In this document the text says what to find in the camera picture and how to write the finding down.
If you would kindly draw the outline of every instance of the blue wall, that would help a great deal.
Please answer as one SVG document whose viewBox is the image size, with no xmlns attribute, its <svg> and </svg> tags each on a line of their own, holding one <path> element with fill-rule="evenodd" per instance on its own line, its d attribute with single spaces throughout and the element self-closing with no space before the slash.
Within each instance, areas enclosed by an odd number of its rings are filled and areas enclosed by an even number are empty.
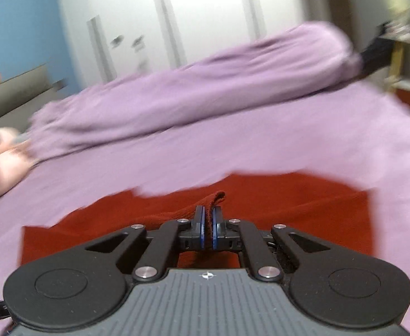
<svg viewBox="0 0 410 336">
<path fill-rule="evenodd" d="M 47 64 L 62 92 L 79 92 L 57 0 L 0 0 L 0 74 L 3 80 Z"/>
</svg>

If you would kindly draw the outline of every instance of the black device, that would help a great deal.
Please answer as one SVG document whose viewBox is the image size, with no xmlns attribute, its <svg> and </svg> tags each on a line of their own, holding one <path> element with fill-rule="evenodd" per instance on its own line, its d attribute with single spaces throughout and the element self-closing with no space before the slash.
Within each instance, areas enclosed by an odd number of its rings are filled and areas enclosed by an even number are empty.
<svg viewBox="0 0 410 336">
<path fill-rule="evenodd" d="M 394 265 L 216 207 L 132 225 L 25 264 L 4 284 L 13 336 L 409 335 L 410 280 Z M 240 269 L 178 269 L 184 251 L 231 251 Z"/>
</svg>

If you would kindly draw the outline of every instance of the bed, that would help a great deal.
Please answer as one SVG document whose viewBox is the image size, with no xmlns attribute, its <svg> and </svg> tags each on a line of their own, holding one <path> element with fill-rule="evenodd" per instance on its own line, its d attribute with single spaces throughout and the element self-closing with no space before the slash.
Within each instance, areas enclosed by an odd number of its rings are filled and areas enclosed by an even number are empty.
<svg viewBox="0 0 410 336">
<path fill-rule="evenodd" d="M 51 226 L 124 189 L 165 194 L 232 172 L 302 170 L 370 190 L 376 254 L 410 277 L 410 109 L 354 80 L 360 64 L 339 30 L 306 23 L 47 104 L 29 131 L 41 162 L 0 198 L 0 298 L 23 225 Z"/>
</svg>

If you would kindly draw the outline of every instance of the red cloth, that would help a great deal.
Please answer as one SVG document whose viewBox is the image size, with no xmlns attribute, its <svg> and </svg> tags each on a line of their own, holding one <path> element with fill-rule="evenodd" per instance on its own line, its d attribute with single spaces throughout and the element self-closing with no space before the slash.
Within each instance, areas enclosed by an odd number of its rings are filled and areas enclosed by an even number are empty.
<svg viewBox="0 0 410 336">
<path fill-rule="evenodd" d="M 51 255 L 134 223 L 148 230 L 172 219 L 192 218 L 197 205 L 219 204 L 224 218 L 237 218 L 268 230 L 284 223 L 317 237 L 372 255 L 366 192 L 302 174 L 230 175 L 208 187 L 159 197 L 135 196 L 132 190 L 101 198 L 67 215 L 51 228 L 24 227 L 22 264 Z M 210 223 L 206 224 L 209 232 Z M 238 267 L 232 253 L 183 253 L 180 267 Z"/>
</svg>

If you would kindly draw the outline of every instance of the black circular cover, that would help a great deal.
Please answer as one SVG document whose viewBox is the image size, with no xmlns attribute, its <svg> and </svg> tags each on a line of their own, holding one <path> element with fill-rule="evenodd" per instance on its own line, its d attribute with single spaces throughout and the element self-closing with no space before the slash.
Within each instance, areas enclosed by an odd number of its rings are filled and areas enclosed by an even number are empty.
<svg viewBox="0 0 410 336">
<path fill-rule="evenodd" d="M 71 330 L 110 314 L 123 299 L 123 275 L 106 254 L 67 250 L 18 268 L 3 288 L 17 323 Z"/>
<path fill-rule="evenodd" d="M 375 258 L 324 258 L 312 254 L 294 273 L 290 294 L 310 316 L 352 329 L 396 322 L 410 305 L 410 280 L 397 267 Z"/>
</svg>

